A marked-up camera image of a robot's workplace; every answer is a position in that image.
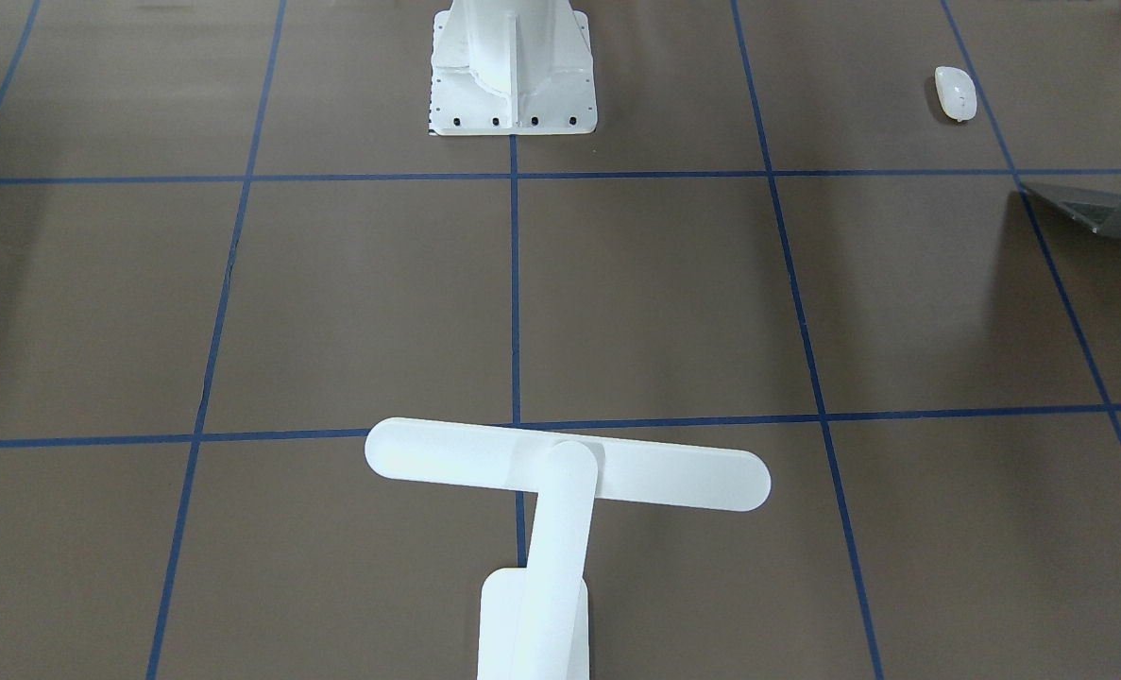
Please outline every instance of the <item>brown floor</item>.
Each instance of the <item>brown floor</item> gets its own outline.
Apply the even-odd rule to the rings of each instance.
[[[439,9],[0,0],[0,679],[474,677],[534,499],[392,414],[766,460],[600,501],[595,680],[1121,679],[1121,242],[1018,194],[1121,190],[1121,0],[578,0],[521,141],[426,136]]]

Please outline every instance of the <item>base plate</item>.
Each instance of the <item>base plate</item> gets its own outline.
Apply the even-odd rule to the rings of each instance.
[[[573,12],[590,44],[590,18]],[[451,11],[435,17],[435,49]],[[473,134],[586,134],[597,125],[594,74],[556,72],[546,85],[522,95],[519,119],[511,120],[508,96],[481,87],[471,72],[434,69],[429,87],[429,133]]]
[[[513,680],[513,642],[522,608],[526,569],[497,569],[481,590],[481,649],[476,680]],[[590,680],[590,589],[581,584],[566,680]]]

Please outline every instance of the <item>white computer mouse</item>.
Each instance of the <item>white computer mouse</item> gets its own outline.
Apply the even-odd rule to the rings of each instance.
[[[938,103],[945,115],[962,122],[975,118],[975,83],[964,69],[954,66],[938,66],[934,69],[934,85],[938,91]]]

